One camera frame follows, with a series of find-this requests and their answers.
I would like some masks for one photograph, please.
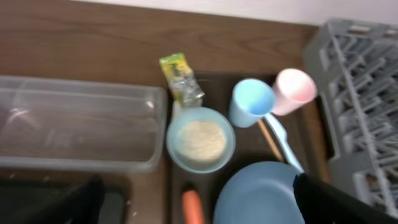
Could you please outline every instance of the gray dish rack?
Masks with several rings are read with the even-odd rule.
[[[333,143],[332,184],[398,217],[398,26],[330,20],[304,62]]]

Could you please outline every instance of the rice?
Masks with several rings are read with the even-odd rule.
[[[188,159],[216,160],[225,149],[226,137],[212,120],[192,121],[180,131],[183,139],[180,153]]]

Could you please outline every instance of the white wall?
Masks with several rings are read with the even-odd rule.
[[[398,24],[398,0],[82,0],[127,6],[322,24],[331,17]]]

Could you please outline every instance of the blue cup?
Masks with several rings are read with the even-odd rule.
[[[253,78],[241,80],[232,92],[229,120],[237,127],[250,127],[271,112],[274,104],[275,94],[269,85]]]

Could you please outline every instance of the pink cup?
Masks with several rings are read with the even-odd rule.
[[[279,116],[311,102],[317,95],[317,87],[311,77],[294,68],[279,72],[272,89],[276,97],[272,113]]]

